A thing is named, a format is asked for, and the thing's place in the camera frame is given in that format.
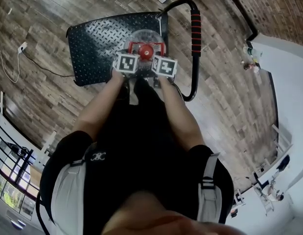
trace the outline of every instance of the metal platform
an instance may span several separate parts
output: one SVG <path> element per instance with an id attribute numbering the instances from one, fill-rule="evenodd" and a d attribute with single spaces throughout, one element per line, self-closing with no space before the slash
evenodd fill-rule
<path id="1" fill-rule="evenodd" d="M 109 81 L 115 53 L 123 49 L 126 39 L 134 31 L 150 29 L 158 32 L 168 50 L 167 14 L 162 14 L 161 20 L 156 18 L 158 14 L 124 14 L 71 26 L 67 37 L 75 83 L 84 86 Z M 135 76 L 152 77 L 154 73 L 151 70 L 146 73 L 137 72 Z"/>

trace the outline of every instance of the black shirt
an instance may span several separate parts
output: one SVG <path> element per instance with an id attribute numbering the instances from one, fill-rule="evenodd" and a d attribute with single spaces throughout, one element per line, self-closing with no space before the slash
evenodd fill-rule
<path id="1" fill-rule="evenodd" d="M 198 183 L 212 151 L 204 145 L 184 151 L 157 94 L 144 80 L 136 82 L 134 91 L 139 105 L 117 101 L 95 149 L 85 156 L 84 234 L 92 234 L 94 226 L 101 233 L 113 213 L 139 190 L 153 193 L 167 210 L 197 219 Z M 40 193 L 51 219 L 52 191 L 60 170 L 82 159 L 92 142 L 87 133 L 74 132 L 59 142 L 47 162 Z M 213 178 L 222 191 L 219 222 L 225 223 L 233 205 L 233 182 L 219 161 Z"/>
<path id="2" fill-rule="evenodd" d="M 59 142 L 46 164 L 40 191 L 50 217 L 53 186 L 60 170 L 82 159 L 91 144 L 92 139 L 88 134 L 74 132 Z M 96 157 L 99 158 L 98 153 L 102 153 L 102 156 L 96 160 Z M 167 210 L 196 219 L 198 183 L 202 180 L 210 154 L 211 150 L 204 145 L 176 154 L 161 147 L 158 151 L 150 152 L 149 145 L 141 147 L 138 152 L 109 150 L 98 145 L 85 156 L 84 234 L 90 234 L 94 224 L 101 231 L 127 197 L 138 190 L 153 193 Z M 219 161 L 214 180 L 222 191 L 220 223 L 225 223 L 233 205 L 233 182 Z"/>

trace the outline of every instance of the person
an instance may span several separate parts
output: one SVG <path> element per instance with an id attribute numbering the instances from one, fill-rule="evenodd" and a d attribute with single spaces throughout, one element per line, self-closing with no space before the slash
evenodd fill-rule
<path id="1" fill-rule="evenodd" d="M 198 184 L 213 153 L 177 89 L 159 76 L 163 102 L 137 79 L 139 103 L 130 105 L 124 79 L 113 70 L 47 162 L 40 195 L 51 221 L 68 235 L 242 234 L 222 225 L 233 205 L 233 182 L 220 161 L 213 175 L 222 192 L 220 224 L 196 221 Z M 62 181 L 63 168 L 74 170 L 79 161 L 86 164 L 84 183 Z"/>
<path id="2" fill-rule="evenodd" d="M 290 161 L 290 157 L 289 155 L 286 155 L 281 161 L 281 163 L 279 164 L 279 166 L 277 167 L 277 170 L 279 170 L 279 172 L 284 171 L 285 168 L 288 166 L 289 161 Z"/>
<path id="3" fill-rule="evenodd" d="M 265 197 L 273 202 L 282 201 L 284 199 L 284 194 L 279 194 L 279 190 L 276 190 L 274 188 L 275 185 L 275 179 L 278 176 L 278 174 L 275 174 L 272 181 L 269 182 L 269 180 L 265 181 L 263 184 L 260 182 L 257 174 L 254 172 L 254 177 L 260 188 L 258 188 L 259 192 Z"/>

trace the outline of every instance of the logo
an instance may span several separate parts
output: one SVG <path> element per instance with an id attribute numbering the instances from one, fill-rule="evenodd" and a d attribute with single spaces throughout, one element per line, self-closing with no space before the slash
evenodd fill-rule
<path id="1" fill-rule="evenodd" d="M 98 153 L 94 153 L 93 154 L 93 158 L 91 159 L 91 161 L 97 161 L 97 160 L 105 160 L 105 152 L 98 152 Z"/>

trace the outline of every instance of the brick wall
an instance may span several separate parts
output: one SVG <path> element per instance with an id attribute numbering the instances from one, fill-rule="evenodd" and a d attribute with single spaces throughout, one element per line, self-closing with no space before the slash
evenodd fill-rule
<path id="1" fill-rule="evenodd" d="M 261 33 L 303 45 L 303 0 L 240 0 Z"/>

